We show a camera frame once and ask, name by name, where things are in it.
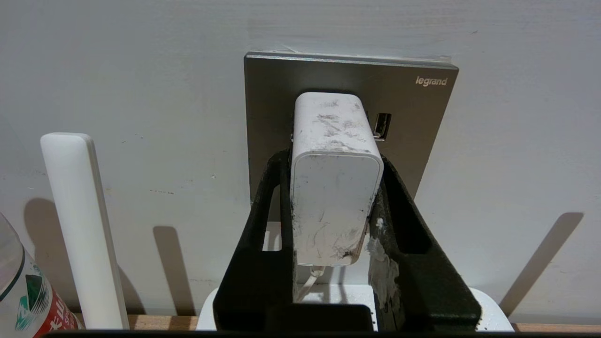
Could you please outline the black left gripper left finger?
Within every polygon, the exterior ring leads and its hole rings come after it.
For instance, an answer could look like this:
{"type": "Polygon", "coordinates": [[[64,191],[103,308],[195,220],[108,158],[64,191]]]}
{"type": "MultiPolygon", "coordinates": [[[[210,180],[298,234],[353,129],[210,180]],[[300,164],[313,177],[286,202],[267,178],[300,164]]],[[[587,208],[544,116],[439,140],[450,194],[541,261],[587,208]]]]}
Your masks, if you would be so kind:
{"type": "Polygon", "coordinates": [[[294,301],[294,244],[290,201],[290,152],[266,163],[242,235],[213,300],[216,327],[264,331],[268,314],[294,301]],[[281,249],[265,252],[273,191],[279,190],[281,249]]]}

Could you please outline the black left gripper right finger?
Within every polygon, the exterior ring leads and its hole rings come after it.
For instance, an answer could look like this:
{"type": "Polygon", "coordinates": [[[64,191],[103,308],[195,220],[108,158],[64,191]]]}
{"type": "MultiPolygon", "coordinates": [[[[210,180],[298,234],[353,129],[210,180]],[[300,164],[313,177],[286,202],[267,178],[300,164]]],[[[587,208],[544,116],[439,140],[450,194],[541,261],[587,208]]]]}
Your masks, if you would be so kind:
{"type": "Polygon", "coordinates": [[[474,331],[481,306],[434,238],[399,172],[384,171],[369,218],[378,331],[474,331]]]}

